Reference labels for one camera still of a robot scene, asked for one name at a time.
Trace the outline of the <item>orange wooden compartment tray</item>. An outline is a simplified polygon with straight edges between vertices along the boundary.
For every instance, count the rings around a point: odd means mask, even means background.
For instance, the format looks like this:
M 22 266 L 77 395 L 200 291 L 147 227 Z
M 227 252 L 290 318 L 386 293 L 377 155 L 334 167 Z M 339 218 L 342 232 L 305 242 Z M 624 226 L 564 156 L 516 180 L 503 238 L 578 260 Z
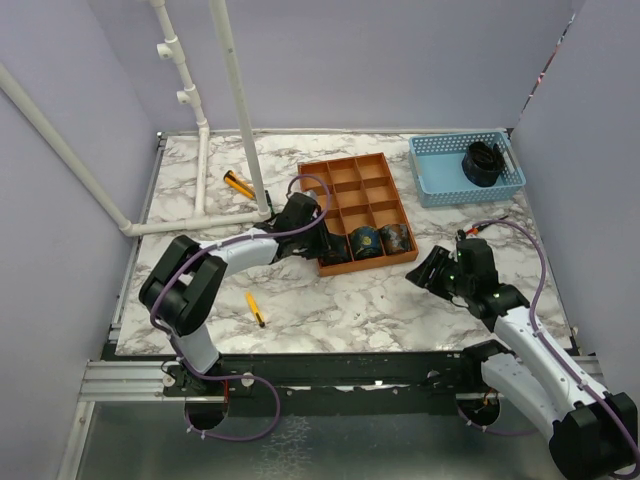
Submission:
M 418 247 L 384 154 L 301 163 L 298 173 L 303 176 L 301 190 L 314 192 L 318 203 L 327 212 L 325 222 L 329 233 L 345 235 L 350 248 L 352 261 L 349 263 L 323 267 L 318 260 L 320 276 L 354 273 L 417 259 Z M 409 252 L 387 255 L 383 248 L 381 257 L 359 261 L 353 258 L 348 235 L 354 229 L 372 226 L 379 232 L 385 225 L 395 223 L 408 226 Z

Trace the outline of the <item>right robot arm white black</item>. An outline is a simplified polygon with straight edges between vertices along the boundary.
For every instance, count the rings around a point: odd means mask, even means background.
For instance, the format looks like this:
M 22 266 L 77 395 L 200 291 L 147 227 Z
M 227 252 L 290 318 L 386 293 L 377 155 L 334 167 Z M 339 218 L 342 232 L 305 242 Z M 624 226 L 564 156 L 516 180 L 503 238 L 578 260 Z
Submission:
M 461 239 L 454 251 L 436 246 L 406 278 L 447 301 L 463 299 L 496 335 L 465 349 L 471 359 L 459 367 L 461 383 L 508 399 L 545 437 L 565 478 L 638 477 L 634 401 L 610 393 L 559 346 L 522 293 L 500 282 L 485 240 Z

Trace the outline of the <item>black orange floral tie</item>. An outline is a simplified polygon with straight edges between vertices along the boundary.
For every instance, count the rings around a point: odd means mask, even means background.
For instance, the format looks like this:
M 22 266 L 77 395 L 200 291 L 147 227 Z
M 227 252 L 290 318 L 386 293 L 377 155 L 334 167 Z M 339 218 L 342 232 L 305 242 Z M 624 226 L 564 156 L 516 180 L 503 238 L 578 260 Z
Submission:
M 345 235 L 330 234 L 328 245 L 328 250 L 319 258 L 321 266 L 333 266 L 352 261 Z

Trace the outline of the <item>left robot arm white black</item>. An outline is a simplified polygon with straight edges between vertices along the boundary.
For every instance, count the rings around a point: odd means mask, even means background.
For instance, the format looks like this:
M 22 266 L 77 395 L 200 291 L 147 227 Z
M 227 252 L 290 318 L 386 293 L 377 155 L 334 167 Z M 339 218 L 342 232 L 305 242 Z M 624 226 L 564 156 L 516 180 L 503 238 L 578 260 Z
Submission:
M 281 213 L 245 233 L 208 246 L 187 235 L 174 238 L 138 293 L 152 326 L 166 334 L 176 360 L 195 392 L 214 392 L 219 383 L 243 380 L 272 385 L 253 374 L 221 374 L 221 354 L 206 320 L 223 280 L 290 257 L 315 259 L 329 251 L 327 210 L 303 193 L 291 194 Z

